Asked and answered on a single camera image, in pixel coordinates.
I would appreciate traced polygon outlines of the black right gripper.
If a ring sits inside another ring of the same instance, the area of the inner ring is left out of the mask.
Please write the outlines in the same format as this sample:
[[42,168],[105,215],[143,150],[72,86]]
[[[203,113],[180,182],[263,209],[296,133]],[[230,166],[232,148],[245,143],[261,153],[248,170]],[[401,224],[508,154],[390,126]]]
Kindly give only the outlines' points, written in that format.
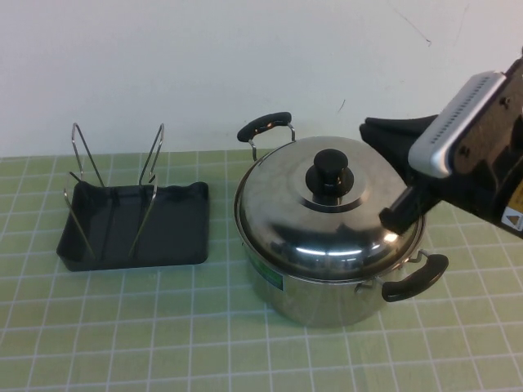
[[[415,182],[409,149],[426,129],[427,181]],[[379,213],[385,229],[403,234],[446,201],[521,237],[521,59],[472,76],[438,117],[366,118],[360,136],[404,182],[415,182]]]

